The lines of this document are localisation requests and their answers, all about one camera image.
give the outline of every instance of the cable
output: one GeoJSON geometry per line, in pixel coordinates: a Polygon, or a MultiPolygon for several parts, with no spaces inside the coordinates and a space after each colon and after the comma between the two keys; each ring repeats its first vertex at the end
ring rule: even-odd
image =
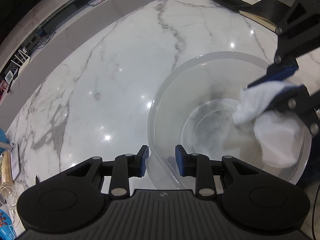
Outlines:
{"type": "Polygon", "coordinates": [[[313,203],[313,209],[312,209],[311,230],[312,230],[313,240],[317,240],[315,235],[315,210],[316,210],[316,203],[318,199],[319,190],[320,190],[320,183],[317,189],[316,198],[315,198],[315,202],[313,203]]]}
{"type": "Polygon", "coordinates": [[[14,235],[15,238],[17,238],[17,235],[15,233],[15,228],[17,228],[17,226],[20,224],[21,220],[19,219],[18,223],[15,225],[16,222],[16,216],[17,216],[17,201],[18,201],[18,193],[16,191],[16,189],[12,186],[0,186],[1,190],[0,190],[0,195],[2,193],[2,191],[4,189],[6,189],[8,192],[6,194],[6,203],[2,203],[1,199],[0,199],[0,203],[2,205],[6,205],[9,211],[9,215],[11,215],[12,220],[11,220],[11,225],[8,225],[11,233],[14,235]],[[11,201],[9,201],[11,198],[9,196],[13,197],[13,203],[11,203],[11,201]]]}
{"type": "Polygon", "coordinates": [[[44,42],[41,43],[40,45],[34,44],[33,41],[32,41],[33,48],[35,48],[35,49],[42,49],[42,48],[44,48],[44,47],[52,40],[52,38],[54,37],[54,35],[55,35],[56,33],[57,33],[57,32],[56,32],[55,30],[53,30],[51,33],[49,33],[49,34],[46,36],[46,39],[45,39],[44,42]]]}

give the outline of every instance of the white marble surface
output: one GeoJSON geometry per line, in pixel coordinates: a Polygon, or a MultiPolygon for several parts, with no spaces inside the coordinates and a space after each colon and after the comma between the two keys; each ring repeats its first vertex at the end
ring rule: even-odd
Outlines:
{"type": "Polygon", "coordinates": [[[2,96],[0,127],[4,131],[8,130],[36,88],[83,43],[113,22],[152,1],[154,0],[105,0],[68,20],[44,48],[31,55],[30,63],[12,84],[10,93],[2,96]]]}
{"type": "MultiPolygon", "coordinates": [[[[148,144],[152,99],[183,62],[238,51],[271,63],[276,42],[273,32],[211,0],[157,0],[121,18],[65,59],[10,126],[8,138],[20,148],[18,193],[36,174],[42,181],[92,156],[113,160],[148,144]]],[[[298,62],[294,80],[309,92],[319,88],[319,50],[298,62]]],[[[154,188],[147,174],[130,183],[154,188]]]]}

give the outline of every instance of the transparent bowl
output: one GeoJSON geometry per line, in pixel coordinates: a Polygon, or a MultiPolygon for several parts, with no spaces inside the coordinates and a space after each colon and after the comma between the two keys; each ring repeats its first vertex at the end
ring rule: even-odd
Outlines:
{"type": "Polygon", "coordinates": [[[297,183],[310,153],[311,135],[307,128],[297,165],[278,169],[262,162],[261,147],[253,132],[233,126],[232,113],[240,90],[265,75],[267,67],[260,58],[223,51],[193,58],[172,71],[157,91],[148,118],[151,156],[146,165],[157,188],[194,188],[194,178],[179,174],[175,162],[177,144],[189,154],[205,154],[211,160],[232,155],[297,183]]]}

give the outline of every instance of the white towel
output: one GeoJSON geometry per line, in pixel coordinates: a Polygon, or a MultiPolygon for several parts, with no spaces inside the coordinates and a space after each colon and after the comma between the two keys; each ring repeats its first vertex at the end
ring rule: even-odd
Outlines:
{"type": "Polygon", "coordinates": [[[303,122],[295,113],[265,111],[282,90],[295,85],[270,81],[240,92],[239,103],[232,115],[240,129],[252,129],[262,148],[262,161],[277,168],[288,168],[299,160],[303,143],[303,122]]]}

